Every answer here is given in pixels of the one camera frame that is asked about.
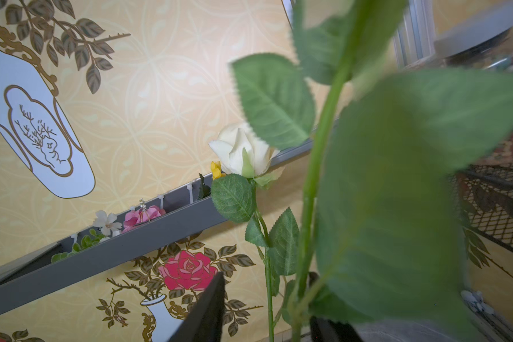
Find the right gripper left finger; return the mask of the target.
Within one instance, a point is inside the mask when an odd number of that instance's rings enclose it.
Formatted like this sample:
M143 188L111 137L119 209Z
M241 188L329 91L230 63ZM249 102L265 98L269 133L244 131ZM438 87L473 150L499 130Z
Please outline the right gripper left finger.
M225 278L218 272L169 342L220 342L225 314Z

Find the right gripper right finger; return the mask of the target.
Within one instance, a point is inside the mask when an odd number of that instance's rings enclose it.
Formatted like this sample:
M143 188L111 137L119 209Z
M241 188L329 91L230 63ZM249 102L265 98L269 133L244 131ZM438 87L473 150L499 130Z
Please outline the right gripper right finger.
M309 305L312 341L362 342L350 323L343 322L352 310L324 286Z

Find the white rose stem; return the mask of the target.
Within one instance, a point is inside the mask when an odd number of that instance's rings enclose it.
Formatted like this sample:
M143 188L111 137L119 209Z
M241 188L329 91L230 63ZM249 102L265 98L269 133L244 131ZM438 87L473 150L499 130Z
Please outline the white rose stem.
M459 341L475 330L460 297L463 238L450 178L513 131L513 73L425 68L369 79L406 1L321 1L309 21L294 5L297 62L252 54L231 65L251 131L272 148L312 139L300 219L262 224L256 188L276 178L237 141L214 141L221 161L212 202L256 225L266 285L290 278L283 315L299 341L312 319L433 321Z

